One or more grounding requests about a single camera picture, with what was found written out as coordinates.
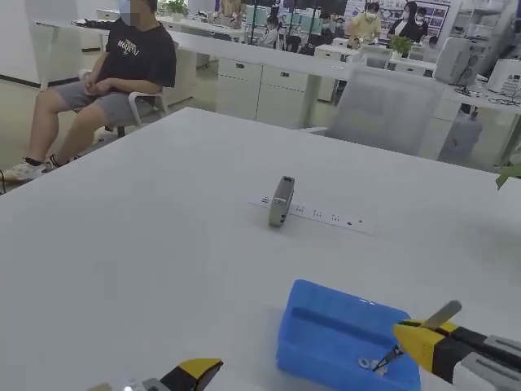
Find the blue tray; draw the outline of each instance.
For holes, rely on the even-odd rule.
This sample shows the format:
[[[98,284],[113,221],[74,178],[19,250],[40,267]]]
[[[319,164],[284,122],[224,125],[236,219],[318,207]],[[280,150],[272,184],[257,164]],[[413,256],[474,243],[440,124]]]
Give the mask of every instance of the blue tray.
[[[278,331],[278,369],[339,391],[419,391],[418,365],[405,354],[380,377],[358,364],[396,344],[401,310],[298,279]]]

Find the white shoe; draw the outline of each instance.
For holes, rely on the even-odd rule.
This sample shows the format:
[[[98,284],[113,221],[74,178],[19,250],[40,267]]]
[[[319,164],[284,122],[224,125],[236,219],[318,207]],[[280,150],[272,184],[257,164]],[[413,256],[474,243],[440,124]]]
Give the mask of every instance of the white shoe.
[[[46,165],[30,165],[23,160],[21,163],[4,171],[3,177],[6,183],[29,182],[45,174]]]

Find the metal screw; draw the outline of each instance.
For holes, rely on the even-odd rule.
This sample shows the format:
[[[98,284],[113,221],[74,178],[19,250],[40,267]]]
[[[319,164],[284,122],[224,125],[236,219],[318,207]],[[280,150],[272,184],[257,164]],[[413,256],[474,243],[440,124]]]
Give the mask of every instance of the metal screw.
[[[370,361],[367,358],[359,358],[358,365],[364,369],[369,369]]]

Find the electrical outlet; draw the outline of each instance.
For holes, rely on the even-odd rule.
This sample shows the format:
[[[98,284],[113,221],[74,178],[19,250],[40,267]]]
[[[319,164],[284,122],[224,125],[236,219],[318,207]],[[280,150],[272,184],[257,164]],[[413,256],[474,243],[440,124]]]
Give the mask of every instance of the electrical outlet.
[[[249,200],[248,203],[269,208],[271,205],[271,197],[254,197]],[[322,224],[328,224],[330,226],[339,226],[340,228],[345,228],[351,231],[373,235],[372,227],[363,219],[348,217],[341,213],[327,212],[325,209],[310,207],[299,201],[294,200],[291,202],[289,214],[292,216],[307,218],[308,220],[313,220],[315,222],[321,222]]]

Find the computer monitor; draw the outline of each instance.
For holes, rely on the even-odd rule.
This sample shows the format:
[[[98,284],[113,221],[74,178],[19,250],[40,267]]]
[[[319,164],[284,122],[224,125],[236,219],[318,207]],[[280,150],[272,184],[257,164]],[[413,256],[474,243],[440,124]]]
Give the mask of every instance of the computer monitor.
[[[268,7],[257,7],[257,12],[255,14],[255,26],[266,26],[270,12],[271,10]],[[246,6],[246,24],[253,24],[254,13],[255,6]]]

